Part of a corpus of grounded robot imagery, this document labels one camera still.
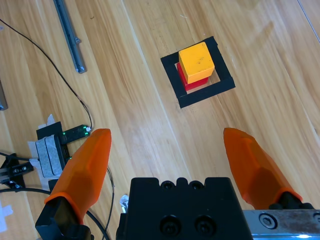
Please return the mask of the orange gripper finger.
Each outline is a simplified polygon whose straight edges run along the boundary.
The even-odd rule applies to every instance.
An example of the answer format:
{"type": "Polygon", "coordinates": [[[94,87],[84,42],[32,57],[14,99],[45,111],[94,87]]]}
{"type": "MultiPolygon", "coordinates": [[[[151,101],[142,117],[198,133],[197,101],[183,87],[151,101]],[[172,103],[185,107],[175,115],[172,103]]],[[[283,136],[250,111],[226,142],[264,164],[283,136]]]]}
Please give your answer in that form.
{"type": "Polygon", "coordinates": [[[229,166],[241,197],[256,210],[312,210],[303,203],[275,161],[254,137],[225,128],[223,139],[229,166]]]}
{"type": "Polygon", "coordinates": [[[67,162],[35,223],[43,240],[94,239],[84,217],[100,196],[111,145],[111,130],[96,129],[67,162]]]}

